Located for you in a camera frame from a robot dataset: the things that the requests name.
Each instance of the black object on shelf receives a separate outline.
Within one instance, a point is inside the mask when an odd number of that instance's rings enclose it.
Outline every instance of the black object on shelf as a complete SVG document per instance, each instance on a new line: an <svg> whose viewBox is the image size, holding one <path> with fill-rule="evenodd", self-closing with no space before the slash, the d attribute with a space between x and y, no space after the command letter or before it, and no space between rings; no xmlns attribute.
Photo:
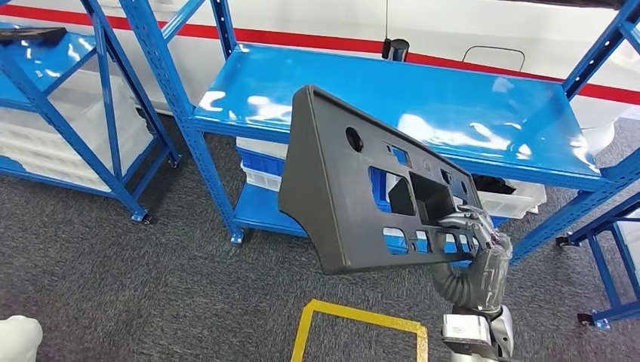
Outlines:
<svg viewBox="0 0 640 362"><path fill-rule="evenodd" d="M493 192L494 194L511 195L515 189L506 184L504 179L492 176L473 175L473 182L478 191Z"/></svg>
<svg viewBox="0 0 640 362"><path fill-rule="evenodd" d="M66 29L56 28L18 28L0 29L0 44L14 41L36 40L49 45L56 45L66 35Z"/></svg>

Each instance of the round hole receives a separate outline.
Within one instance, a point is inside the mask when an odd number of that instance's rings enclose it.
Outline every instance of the round hole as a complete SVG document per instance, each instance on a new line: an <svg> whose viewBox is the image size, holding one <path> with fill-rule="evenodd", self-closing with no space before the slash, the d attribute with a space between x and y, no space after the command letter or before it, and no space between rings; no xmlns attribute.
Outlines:
<svg viewBox="0 0 640 362"><path fill-rule="evenodd" d="M358 132L351 127L347 127L344 133L346 134L346 140L349 141L349 146L354 151L361 152L365 145L362 143L362 138L360 138Z"/></svg>

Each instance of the black plastic panel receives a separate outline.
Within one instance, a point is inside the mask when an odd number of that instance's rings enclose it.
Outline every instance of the black plastic panel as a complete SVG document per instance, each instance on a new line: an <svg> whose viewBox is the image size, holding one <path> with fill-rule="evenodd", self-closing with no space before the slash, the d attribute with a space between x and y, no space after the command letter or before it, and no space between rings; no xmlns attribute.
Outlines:
<svg viewBox="0 0 640 362"><path fill-rule="evenodd" d="M372 198L370 167L406 180L389 190L390 213ZM480 207L465 170L323 90L305 86L295 93L278 208L305 229L324 272L471 259L474 246L469 243L470 253L462 250L463 232L438 226L438 219L455 211L454 197ZM384 228L401 230L413 246L417 232L425 232L431 250L409 247L391 254ZM454 235L457 253L445 253L447 233Z"/></svg>

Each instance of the red stripe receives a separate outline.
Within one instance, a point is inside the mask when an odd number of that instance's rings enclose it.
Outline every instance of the red stripe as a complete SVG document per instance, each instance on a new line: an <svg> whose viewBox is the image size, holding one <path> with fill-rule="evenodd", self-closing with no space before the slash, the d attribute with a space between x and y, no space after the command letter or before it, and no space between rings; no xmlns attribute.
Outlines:
<svg viewBox="0 0 640 362"><path fill-rule="evenodd" d="M85 13L73 11L51 10L33 8L21 5L4 5L0 7L0 14L9 17L22 17L26 19L46 20L56 23L69 23L76 25L90 26L91 21ZM131 30L129 22L125 17L107 17L111 27L114 29ZM160 27L166 22L158 21ZM193 38L218 39L215 26L186 24L178 32L179 35ZM235 37L239 41L251 43L287 45L293 47L329 49L335 51L359 51L363 53L378 53L382 49L381 41L339 38L336 36L296 34L291 32L272 32L269 30L240 29L235 28ZM526 72L517 72L509 69L496 68L493 66L482 66L473 63L464 63L459 60L451 60L430 55L409 53L407 61L429 66L443 66L446 68L470 70L476 72L487 72L499 75L512 75L523 78L541 79L546 81L562 81L560 78L547 77ZM599 98L601 100L613 100L617 102L640 105L640 91L627 90L604 85L587 84L580 91L580 95Z"/></svg>

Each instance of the rectangular hole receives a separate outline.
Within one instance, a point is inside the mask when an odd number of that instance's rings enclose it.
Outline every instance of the rectangular hole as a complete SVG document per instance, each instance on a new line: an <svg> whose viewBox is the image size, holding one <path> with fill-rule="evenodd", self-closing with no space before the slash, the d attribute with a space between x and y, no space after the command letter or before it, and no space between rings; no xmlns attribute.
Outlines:
<svg viewBox="0 0 640 362"><path fill-rule="evenodd" d="M407 241L405 233L396 228L384 228L382 231L386 249L393 255L401 255L408 253Z"/></svg>
<svg viewBox="0 0 640 362"><path fill-rule="evenodd" d="M438 220L456 212L454 200L447 186L412 172L409 173L409 177L422 224L435 225Z"/></svg>
<svg viewBox="0 0 640 362"><path fill-rule="evenodd" d="M467 239L466 235L460 234L460 243L462 244L462 250L465 253L469 253L471 250L469 248L469 239ZM458 252L458 247L456 246L456 238L453 234L447 234L447 240L445 242L445 253L447 254L455 254Z"/></svg>
<svg viewBox="0 0 640 362"><path fill-rule="evenodd" d="M431 253L431 244L425 232L416 232L416 250L418 253Z"/></svg>
<svg viewBox="0 0 640 362"><path fill-rule="evenodd" d="M445 253L446 254L455 254L458 252L458 248L456 247L456 239L453 234L447 234L447 240L445 242Z"/></svg>
<svg viewBox="0 0 640 362"><path fill-rule="evenodd" d="M454 196L454 205L456 205L456 206L466 205L466 201L464 201L462 198Z"/></svg>
<svg viewBox="0 0 640 362"><path fill-rule="evenodd" d="M386 150L391 153L396 160L398 160L399 164L403 164L404 166L411 167L411 160L409 159L409 154L404 149L399 149L392 144L386 144Z"/></svg>
<svg viewBox="0 0 640 362"><path fill-rule="evenodd" d="M409 182L402 176L369 167L374 202L380 211L413 216L416 214L409 192Z"/></svg>

